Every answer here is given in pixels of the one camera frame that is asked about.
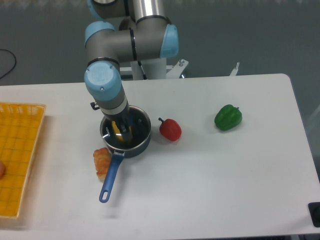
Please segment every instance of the green bell pepper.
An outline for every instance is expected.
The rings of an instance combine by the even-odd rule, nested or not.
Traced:
[[[242,113],[239,107],[234,107],[231,104],[225,105],[214,118],[215,125],[222,131],[237,126],[242,120]]]

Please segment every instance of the saucepan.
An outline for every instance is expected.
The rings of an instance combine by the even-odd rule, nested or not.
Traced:
[[[133,158],[141,154],[149,145],[151,133],[151,121],[142,109],[130,106],[130,130],[132,140],[124,142],[121,135],[116,132],[113,122],[104,117],[100,124],[100,133],[107,148],[113,153],[109,169],[106,173],[99,200],[108,202],[116,179],[118,168],[124,158]]]

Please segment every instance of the croissant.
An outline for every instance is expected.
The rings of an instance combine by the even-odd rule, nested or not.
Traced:
[[[93,153],[96,175],[100,181],[104,181],[110,166],[111,155],[106,147],[97,149]]]

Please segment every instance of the yellow basket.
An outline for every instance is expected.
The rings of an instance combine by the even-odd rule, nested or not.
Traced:
[[[0,102],[0,218],[17,218],[46,105]]]

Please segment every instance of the pot handle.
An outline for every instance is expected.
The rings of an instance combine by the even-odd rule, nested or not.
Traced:
[[[124,152],[114,151],[111,158],[110,166],[109,166],[108,172],[106,173],[106,176],[102,185],[101,193],[99,196],[99,201],[101,203],[108,202],[112,187],[116,179],[118,168],[121,162],[123,161],[124,157],[125,157]]]

